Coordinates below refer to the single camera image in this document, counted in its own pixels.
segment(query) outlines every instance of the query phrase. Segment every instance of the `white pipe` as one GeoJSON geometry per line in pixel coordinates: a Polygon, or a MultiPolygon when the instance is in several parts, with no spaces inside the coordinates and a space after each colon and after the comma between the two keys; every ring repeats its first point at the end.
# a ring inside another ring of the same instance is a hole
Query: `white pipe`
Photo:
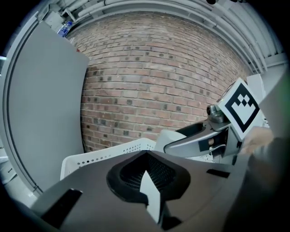
{"type": "Polygon", "coordinates": [[[80,11],[78,13],[78,16],[79,17],[82,17],[83,15],[93,11],[93,10],[96,10],[100,7],[103,7],[105,5],[110,5],[110,4],[114,4],[116,2],[122,2],[122,1],[125,1],[125,0],[105,0],[105,1],[102,1],[102,2],[99,2],[99,3],[96,3],[95,5],[92,5],[90,7],[87,7],[86,9],[83,9],[82,11],[80,11]]]}
{"type": "Polygon", "coordinates": [[[130,9],[130,10],[118,10],[118,11],[114,11],[112,13],[108,13],[108,14],[104,14],[102,16],[99,16],[97,18],[94,18],[94,19],[91,19],[87,22],[85,22],[84,24],[78,26],[77,28],[75,28],[75,30],[78,30],[86,25],[88,25],[89,23],[92,23],[96,20],[100,20],[100,19],[103,19],[103,18],[106,18],[106,17],[110,17],[112,15],[117,15],[117,14],[125,14],[125,13],[128,13],[128,12],[135,12],[135,11],[153,11],[153,12],[160,12],[160,13],[167,13],[167,14],[171,14],[171,15],[176,15],[180,18],[184,18],[184,19],[188,19],[189,21],[193,21],[195,22],[196,24],[200,25],[201,27],[205,27],[207,28],[208,30],[212,31],[213,33],[215,33],[216,35],[218,35],[220,38],[222,38],[224,41],[226,41],[226,43],[228,43],[235,51],[236,53],[240,56],[240,58],[243,60],[243,62],[247,65],[247,67],[249,68],[249,70],[253,73],[252,71],[252,68],[251,66],[249,65],[248,61],[245,59],[245,57],[248,58],[248,60],[251,60],[248,55],[245,53],[245,49],[242,49],[241,46],[237,43],[237,40],[236,39],[233,39],[230,35],[227,34],[227,32],[224,32],[224,30],[222,28],[219,28],[226,36],[228,36],[236,45],[237,47],[243,52],[243,55],[241,54],[241,52],[231,43],[231,41],[229,41],[226,37],[224,37],[222,34],[220,34],[219,32],[217,32],[216,30],[214,30],[213,28],[211,27],[208,27],[206,26],[205,24],[197,21],[197,20],[194,20],[193,18],[190,18],[188,16],[185,16],[183,14],[179,14],[179,13],[176,13],[174,11],[168,11],[168,10],[160,10],[160,9],[152,9],[152,8],[142,8],[142,9],[130,9]]]}
{"type": "MultiPolygon", "coordinates": [[[[211,15],[212,17],[216,17],[216,19],[217,19],[220,23],[222,23],[222,24],[224,25],[223,20],[221,21],[221,19],[219,19],[219,17],[217,17],[217,15],[215,15],[214,13],[212,13],[212,12],[209,11],[209,10],[205,10],[202,6],[200,6],[200,5],[196,4],[196,3],[193,3],[193,2],[191,2],[191,1],[188,1],[188,0],[181,0],[181,1],[179,1],[179,2],[184,3],[184,5],[188,5],[188,6],[192,7],[192,8],[195,8],[195,9],[201,10],[201,11],[203,11],[204,13],[207,13],[207,14],[211,15]]],[[[199,14],[199,13],[193,11],[193,10],[190,10],[189,8],[182,7],[182,6],[180,6],[180,5],[176,5],[176,4],[167,3],[167,2],[152,1],[152,0],[132,0],[132,1],[118,2],[118,3],[113,3],[113,4],[110,4],[110,5],[102,6],[102,7],[100,7],[100,8],[96,8],[95,10],[89,11],[89,12],[87,12],[86,14],[82,15],[81,17],[79,17],[79,18],[76,20],[76,22],[79,22],[79,21],[81,21],[82,19],[88,17],[89,15],[94,14],[94,13],[96,13],[96,12],[98,12],[98,11],[101,11],[101,10],[106,10],[106,9],[108,9],[108,8],[112,8],[112,7],[116,7],[116,6],[121,6],[121,5],[130,5],[130,4],[138,4],[138,3],[139,3],[139,4],[142,4],[142,3],[143,3],[143,4],[157,4],[157,5],[166,5],[166,6],[175,7],[175,8],[181,9],[181,10],[185,10],[185,11],[187,11],[187,12],[189,12],[189,13],[194,14],[194,15],[197,15],[197,16],[203,18],[205,21],[210,22],[210,23],[213,24],[214,26],[217,26],[217,24],[214,23],[212,20],[208,19],[207,17],[205,17],[205,16],[203,16],[203,15],[201,15],[201,14],[199,14]]],[[[259,62],[259,61],[257,60],[257,58],[256,58],[256,55],[252,52],[251,48],[250,48],[249,45],[244,41],[244,39],[242,38],[242,36],[241,36],[241,35],[240,35],[240,34],[239,34],[239,33],[238,33],[238,32],[237,32],[237,31],[236,31],[232,26],[230,26],[230,27],[231,27],[231,31],[233,31],[233,33],[235,34],[235,36],[238,37],[238,38],[240,39],[240,41],[243,43],[243,46],[244,46],[245,48],[248,47],[248,51],[249,51],[250,55],[253,57],[253,59],[254,59],[255,63],[257,64],[257,66],[258,66],[260,72],[262,73],[263,70],[262,70],[262,68],[261,68],[260,62],[259,62]]],[[[251,61],[251,59],[249,59],[249,61],[250,61],[251,64],[253,65],[254,69],[256,69],[256,67],[255,67],[254,63],[251,61]]]]}
{"type": "Polygon", "coordinates": [[[90,1],[90,0],[79,0],[79,1],[77,1],[75,4],[71,5],[71,6],[68,8],[68,10],[69,10],[70,12],[72,12],[72,11],[74,11],[74,10],[80,8],[82,5],[86,4],[86,3],[89,2],[89,1],[90,1]]]}
{"type": "Polygon", "coordinates": [[[235,12],[240,21],[242,21],[247,26],[254,40],[259,41],[258,46],[262,51],[263,57],[268,57],[268,55],[270,54],[270,50],[269,47],[267,46],[267,42],[263,37],[260,28],[254,22],[252,16],[243,8],[242,5],[243,4],[233,4],[231,9],[235,12]]]}
{"type": "Polygon", "coordinates": [[[207,17],[203,16],[202,14],[200,14],[198,12],[190,10],[189,8],[186,8],[186,7],[177,5],[177,4],[172,4],[172,3],[167,3],[167,2],[160,2],[160,1],[155,1],[155,0],[132,0],[132,1],[117,2],[117,3],[114,3],[114,4],[106,5],[106,6],[100,7],[98,9],[96,9],[96,10],[92,10],[91,12],[86,13],[82,17],[79,17],[76,20],[76,22],[79,22],[79,21],[83,20],[84,18],[88,17],[89,15],[94,14],[94,13],[96,13],[98,11],[106,10],[108,8],[112,8],[112,7],[116,7],[116,6],[131,5],[131,4],[155,4],[155,5],[165,5],[165,6],[175,7],[177,9],[181,9],[181,10],[187,11],[189,13],[192,13],[194,15],[197,15],[200,18],[204,19],[205,21],[208,21],[209,23],[211,23],[213,26],[217,26],[217,24],[215,22],[213,22],[212,20],[208,19],[207,17]]]}
{"type": "Polygon", "coordinates": [[[219,4],[215,4],[215,7],[222,11],[224,13],[224,15],[231,20],[240,30],[241,32],[246,36],[246,38],[249,40],[249,42],[251,43],[251,45],[254,47],[254,50],[257,52],[257,55],[259,57],[259,59],[261,60],[264,69],[266,71],[268,71],[265,59],[261,53],[260,48],[257,46],[255,40],[253,39],[251,33],[248,31],[248,29],[246,28],[246,26],[244,26],[239,20],[237,20],[237,18],[234,16],[233,13],[231,13],[230,11],[225,10],[222,6],[220,6],[219,4]]]}
{"type": "Polygon", "coordinates": [[[276,49],[275,49],[273,41],[271,40],[270,33],[265,25],[265,21],[262,20],[259,13],[249,3],[247,4],[243,3],[242,6],[251,15],[254,22],[257,25],[259,25],[259,29],[261,30],[262,35],[265,35],[266,44],[269,46],[271,55],[274,56],[276,53],[276,49]]]}
{"type": "MultiPolygon", "coordinates": [[[[260,70],[260,72],[262,73],[262,68],[260,65],[260,62],[257,60],[256,55],[251,51],[251,49],[249,48],[249,45],[245,42],[245,40],[243,39],[243,37],[236,32],[236,30],[230,25],[228,24],[226,21],[224,21],[221,17],[219,17],[218,15],[216,15],[215,13],[209,11],[209,10],[205,10],[204,7],[198,5],[197,3],[191,2],[189,0],[171,0],[173,2],[177,2],[177,3],[181,3],[183,5],[187,5],[189,7],[195,8],[195,9],[199,9],[200,11],[202,11],[203,13],[208,14],[209,16],[211,16],[212,18],[215,18],[215,20],[218,21],[219,24],[222,24],[223,26],[227,27],[229,29],[229,31],[233,32],[235,34],[235,36],[237,38],[240,39],[241,43],[243,44],[243,46],[245,48],[248,47],[249,53],[252,56],[252,58],[254,59],[255,63],[257,64],[260,70]]],[[[225,33],[227,36],[229,36],[230,38],[232,38],[229,33],[226,33],[225,30],[223,30],[223,33],[225,33]]],[[[253,61],[251,59],[249,59],[249,61],[251,62],[251,64],[253,65],[253,68],[256,70],[255,65],[253,64],[253,61]]]]}
{"type": "MultiPolygon", "coordinates": [[[[188,1],[188,0],[182,0],[182,2],[184,2],[184,4],[187,4],[187,3],[188,3],[189,6],[192,6],[192,7],[195,8],[195,9],[203,10],[203,7],[199,6],[199,5],[196,4],[196,3],[190,2],[190,1],[188,1]]],[[[204,20],[209,21],[209,22],[210,22],[211,24],[213,24],[214,26],[217,26],[217,24],[214,23],[213,21],[211,21],[210,19],[206,18],[205,16],[203,16],[203,15],[201,15],[201,14],[195,12],[195,11],[192,11],[192,10],[189,9],[189,8],[185,8],[185,7],[182,7],[182,6],[180,6],[180,5],[171,4],[171,3],[167,3],[167,2],[159,2],[159,1],[152,1],[152,0],[133,0],[133,1],[119,2],[119,3],[115,3],[115,4],[111,4],[111,5],[106,5],[106,6],[103,6],[103,7],[97,8],[97,9],[95,9],[95,10],[92,10],[92,11],[90,11],[90,12],[87,12],[86,14],[83,14],[82,17],[78,18],[76,22],[81,21],[82,19],[88,17],[89,15],[91,15],[91,14],[93,14],[93,13],[96,13],[96,12],[98,12],[98,11],[101,11],[101,10],[105,10],[105,9],[108,9],[108,8],[111,8],[111,7],[120,6],[120,5],[130,5],[130,4],[135,4],[135,3],[148,3],[148,4],[158,4],[158,5],[167,5],[167,6],[172,6],[172,7],[175,7],[175,8],[179,8],[179,9],[181,9],[181,10],[185,10],[185,11],[187,11],[187,12],[189,12],[189,13],[194,14],[194,15],[197,15],[197,16],[203,18],[204,20]]],[[[253,57],[253,59],[254,59],[254,61],[257,63],[257,65],[260,66],[260,63],[259,63],[259,61],[257,60],[256,56],[255,56],[254,53],[249,49],[248,44],[243,40],[243,38],[241,37],[241,35],[240,35],[239,33],[237,33],[237,32],[235,31],[235,29],[234,29],[232,26],[228,25],[227,27],[228,27],[228,28],[230,27],[230,30],[231,30],[231,31],[234,31],[235,36],[238,37],[238,38],[240,39],[240,41],[242,42],[242,44],[243,44],[243,46],[244,46],[245,48],[248,48],[250,55],[253,57]]],[[[225,33],[227,36],[229,36],[230,38],[232,38],[232,36],[230,36],[230,35],[229,35],[228,33],[226,33],[224,30],[223,30],[223,33],[225,33]]],[[[249,59],[249,61],[251,62],[253,68],[256,70],[256,67],[255,67],[253,61],[249,58],[248,55],[246,55],[246,57],[249,59]]]]}
{"type": "Polygon", "coordinates": [[[79,16],[79,17],[82,17],[83,15],[89,13],[90,11],[93,11],[93,10],[95,10],[95,9],[98,9],[98,8],[104,6],[104,5],[105,5],[105,4],[104,4],[104,1],[103,1],[103,2],[98,2],[97,4],[92,5],[92,6],[89,6],[89,7],[87,7],[86,9],[83,9],[82,11],[80,11],[80,12],[78,13],[78,16],[79,16]]]}

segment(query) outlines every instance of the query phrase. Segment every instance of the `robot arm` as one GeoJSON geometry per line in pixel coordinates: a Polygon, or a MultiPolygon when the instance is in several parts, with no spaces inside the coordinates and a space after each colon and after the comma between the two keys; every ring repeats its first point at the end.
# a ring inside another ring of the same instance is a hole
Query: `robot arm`
{"type": "Polygon", "coordinates": [[[164,152],[179,157],[211,153],[221,163],[233,164],[245,136],[261,117],[254,95],[238,79],[215,105],[207,107],[207,114],[206,120],[177,130],[186,137],[167,144],[164,152]]]}

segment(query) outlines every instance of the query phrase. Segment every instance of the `perforated basket edge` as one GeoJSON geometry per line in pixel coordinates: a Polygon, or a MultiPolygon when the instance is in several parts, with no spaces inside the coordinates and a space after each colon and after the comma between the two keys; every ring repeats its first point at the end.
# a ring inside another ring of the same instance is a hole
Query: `perforated basket edge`
{"type": "MultiPolygon", "coordinates": [[[[114,146],[114,147],[109,147],[109,148],[106,148],[106,149],[102,149],[102,150],[98,150],[98,151],[92,151],[92,152],[87,152],[87,153],[82,153],[82,154],[77,154],[77,155],[71,155],[71,156],[68,156],[66,157],[63,162],[62,162],[62,168],[61,168],[61,174],[60,174],[60,180],[62,180],[63,178],[65,178],[66,176],[70,175],[70,174],[67,174],[66,173],[66,166],[67,166],[67,162],[68,160],[71,160],[73,158],[76,158],[76,157],[81,157],[81,156],[88,156],[88,155],[97,155],[97,153],[106,153],[107,151],[111,151],[111,150],[116,150],[116,149],[124,149],[124,147],[128,147],[130,146],[131,144],[135,144],[135,143],[142,143],[142,144],[152,144],[151,147],[152,147],[152,150],[154,149],[155,145],[156,145],[156,142],[154,142],[153,140],[150,140],[150,139],[147,139],[147,138],[141,138],[141,139],[137,139],[137,140],[134,140],[134,141],[131,141],[131,142],[128,142],[128,143],[124,143],[124,144],[120,144],[120,145],[117,145],[117,146],[114,146]]],[[[108,155],[108,157],[106,157],[105,159],[100,159],[100,160],[96,160],[94,162],[100,162],[100,161],[103,161],[103,160],[107,160],[107,159],[110,159],[110,158],[113,158],[113,157],[116,157],[118,155],[114,155],[114,156],[110,156],[108,155]]]]}

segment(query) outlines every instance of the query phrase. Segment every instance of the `white paper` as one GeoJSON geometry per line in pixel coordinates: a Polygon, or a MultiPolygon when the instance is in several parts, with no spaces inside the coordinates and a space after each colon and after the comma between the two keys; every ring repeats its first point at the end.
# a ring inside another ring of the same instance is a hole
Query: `white paper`
{"type": "Polygon", "coordinates": [[[142,177],[140,192],[147,195],[147,212],[151,215],[154,221],[158,223],[160,215],[160,192],[156,188],[147,171],[144,172],[142,177]]]}

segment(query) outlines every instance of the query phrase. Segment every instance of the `red brick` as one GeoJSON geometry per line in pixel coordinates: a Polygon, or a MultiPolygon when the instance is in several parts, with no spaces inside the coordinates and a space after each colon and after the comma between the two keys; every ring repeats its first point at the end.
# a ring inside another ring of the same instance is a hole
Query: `red brick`
{"type": "Polygon", "coordinates": [[[123,114],[136,114],[137,109],[133,107],[121,107],[121,113],[123,114]]]}
{"type": "Polygon", "coordinates": [[[198,122],[199,118],[194,116],[194,115],[187,115],[185,120],[186,121],[192,121],[192,122],[198,122]]]}
{"type": "Polygon", "coordinates": [[[172,97],[159,94],[159,93],[151,93],[151,92],[140,92],[139,93],[139,98],[141,99],[150,99],[150,100],[156,100],[160,102],[171,102],[172,97]]]}
{"type": "Polygon", "coordinates": [[[192,109],[192,114],[193,114],[193,115],[203,116],[204,113],[205,113],[205,110],[192,109]]]}
{"type": "Polygon", "coordinates": [[[187,99],[184,98],[180,98],[180,97],[174,97],[173,98],[173,103],[177,104],[177,105],[187,105],[187,99]]]}
{"type": "Polygon", "coordinates": [[[159,118],[170,118],[170,113],[165,111],[157,111],[151,109],[140,109],[139,115],[146,115],[159,118]]]}
{"type": "Polygon", "coordinates": [[[162,59],[162,58],[151,58],[151,62],[152,63],[167,64],[167,60],[162,59]]]}
{"type": "Polygon", "coordinates": [[[186,115],[185,114],[180,114],[180,113],[171,113],[171,119],[172,120],[179,120],[183,121],[185,119],[186,115]]]}
{"type": "Polygon", "coordinates": [[[100,144],[107,146],[107,147],[111,147],[111,141],[100,140],[100,144]]]}
{"type": "Polygon", "coordinates": [[[143,83],[148,83],[148,84],[155,84],[155,85],[174,87],[174,81],[164,80],[164,79],[154,78],[154,77],[143,77],[142,78],[142,82],[143,83]]]}
{"type": "Polygon", "coordinates": [[[90,58],[81,98],[88,151],[205,120],[206,107],[250,74],[220,38],[167,15],[114,15],[71,37],[90,58]]]}
{"type": "Polygon", "coordinates": [[[201,103],[199,101],[195,101],[195,100],[188,100],[188,105],[199,108],[201,103]]]}
{"type": "Polygon", "coordinates": [[[152,133],[160,133],[163,128],[162,127],[157,127],[157,126],[150,126],[150,125],[136,125],[135,126],[136,131],[147,131],[147,132],[152,132],[152,133]]]}
{"type": "Polygon", "coordinates": [[[134,125],[126,122],[118,122],[118,127],[121,129],[132,130],[134,128],[134,125]]]}
{"type": "Polygon", "coordinates": [[[122,76],[122,79],[124,82],[140,82],[141,76],[128,75],[128,76],[122,76]]]}
{"type": "Polygon", "coordinates": [[[205,97],[204,97],[204,96],[201,96],[201,95],[198,95],[198,94],[195,94],[195,95],[194,95],[194,99],[195,99],[196,101],[199,101],[199,102],[202,102],[202,103],[205,103],[205,102],[206,102],[205,97]]]}
{"type": "Polygon", "coordinates": [[[166,120],[166,119],[161,119],[160,120],[160,125],[161,126],[169,126],[169,127],[184,127],[187,124],[185,122],[181,121],[173,121],[173,120],[166,120]]]}
{"type": "Polygon", "coordinates": [[[92,96],[110,96],[110,97],[121,97],[122,91],[120,90],[95,90],[92,96]]]}
{"type": "Polygon", "coordinates": [[[131,90],[124,91],[123,97],[137,98],[138,91],[131,91],[131,90]]]}
{"type": "Polygon", "coordinates": [[[125,121],[128,121],[128,122],[143,123],[143,121],[144,121],[144,117],[142,117],[142,116],[126,115],[126,116],[124,117],[124,120],[125,120],[125,121]]]}
{"type": "Polygon", "coordinates": [[[177,89],[189,90],[190,85],[187,84],[187,83],[175,82],[175,88],[177,88],[177,89]]]}
{"type": "Polygon", "coordinates": [[[147,69],[136,69],[136,68],[120,68],[118,70],[118,74],[135,74],[135,75],[142,75],[142,76],[149,76],[149,70],[147,69]]]}
{"type": "Polygon", "coordinates": [[[158,136],[156,134],[153,134],[153,133],[143,133],[142,137],[153,140],[153,141],[156,141],[158,138],[158,136]]]}
{"type": "Polygon", "coordinates": [[[144,123],[147,125],[158,125],[160,119],[159,118],[145,118],[144,123]]]}
{"type": "Polygon", "coordinates": [[[158,93],[164,93],[165,92],[165,87],[161,86],[150,86],[149,87],[150,92],[158,92],[158,93]]]}
{"type": "Polygon", "coordinates": [[[161,110],[162,106],[163,106],[163,103],[160,103],[160,102],[157,102],[157,101],[149,101],[147,103],[147,108],[161,110]]]}
{"type": "Polygon", "coordinates": [[[180,75],[183,75],[183,76],[192,77],[192,72],[191,71],[187,71],[187,70],[184,70],[184,69],[181,69],[181,68],[177,68],[176,69],[176,73],[180,74],[180,75]]]}

